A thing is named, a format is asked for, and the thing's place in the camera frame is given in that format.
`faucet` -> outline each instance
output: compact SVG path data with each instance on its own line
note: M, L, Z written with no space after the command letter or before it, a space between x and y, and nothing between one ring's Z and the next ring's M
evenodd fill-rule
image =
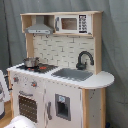
M86 62L85 62L85 64L82 64L82 63L81 63L81 57L82 57L83 54L88 55L89 58L90 58L90 61L91 61L90 64L91 64L91 65L94 65L94 60L93 60L92 55L91 55L89 52L87 52L87 51L82 51L82 52L79 54L79 56L78 56L78 63L76 64L76 68L77 68L78 70L84 70L84 69L86 69L87 63L86 63Z

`microwave window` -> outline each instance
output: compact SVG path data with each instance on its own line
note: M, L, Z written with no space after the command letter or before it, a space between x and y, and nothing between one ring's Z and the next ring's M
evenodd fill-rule
M62 29L65 30L77 30L77 19L76 18L62 18Z

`floor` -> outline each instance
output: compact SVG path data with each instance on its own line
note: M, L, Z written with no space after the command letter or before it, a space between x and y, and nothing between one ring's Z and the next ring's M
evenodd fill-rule
M0 128L5 127L12 119L11 101L5 103L5 116L0 120Z

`oven window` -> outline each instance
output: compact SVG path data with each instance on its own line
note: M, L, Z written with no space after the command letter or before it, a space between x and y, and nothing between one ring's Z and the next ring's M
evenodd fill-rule
M65 30L77 30L77 19L76 18L62 18L62 29Z
M20 115L37 123L37 104L34 100L19 96L19 111Z

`toy kitchen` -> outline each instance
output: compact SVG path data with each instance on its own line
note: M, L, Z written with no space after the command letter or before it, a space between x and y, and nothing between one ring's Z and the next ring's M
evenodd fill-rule
M102 12L21 14L25 63L8 68L12 117L37 128L105 128L105 88L114 76L102 71Z

